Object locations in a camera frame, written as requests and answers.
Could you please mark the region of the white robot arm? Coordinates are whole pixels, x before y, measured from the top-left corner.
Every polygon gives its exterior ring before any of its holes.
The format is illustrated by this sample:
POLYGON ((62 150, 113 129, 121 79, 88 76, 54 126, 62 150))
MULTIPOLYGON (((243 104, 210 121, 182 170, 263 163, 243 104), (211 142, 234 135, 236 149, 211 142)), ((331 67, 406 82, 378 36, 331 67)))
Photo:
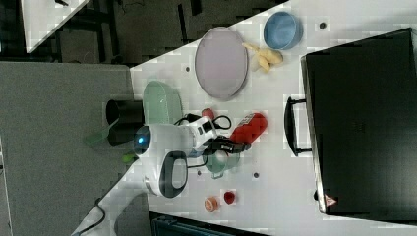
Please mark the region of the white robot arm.
POLYGON ((188 160, 218 150, 240 153, 250 144, 233 142, 220 136, 210 118, 194 122, 148 124, 135 134, 137 158, 126 173, 84 217, 71 236, 116 236, 115 221, 138 195, 172 199, 180 195, 188 181, 188 160))

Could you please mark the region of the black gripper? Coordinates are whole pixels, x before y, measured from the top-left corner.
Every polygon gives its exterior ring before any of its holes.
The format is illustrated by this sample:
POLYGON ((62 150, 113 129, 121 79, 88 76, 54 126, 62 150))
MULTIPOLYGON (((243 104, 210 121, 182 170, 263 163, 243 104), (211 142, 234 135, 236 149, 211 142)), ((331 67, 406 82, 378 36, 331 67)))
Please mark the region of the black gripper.
POLYGON ((227 153, 240 153, 248 150, 250 147, 250 144, 235 143, 227 138, 217 138, 206 148, 206 155, 214 154, 217 151, 225 151, 227 153))

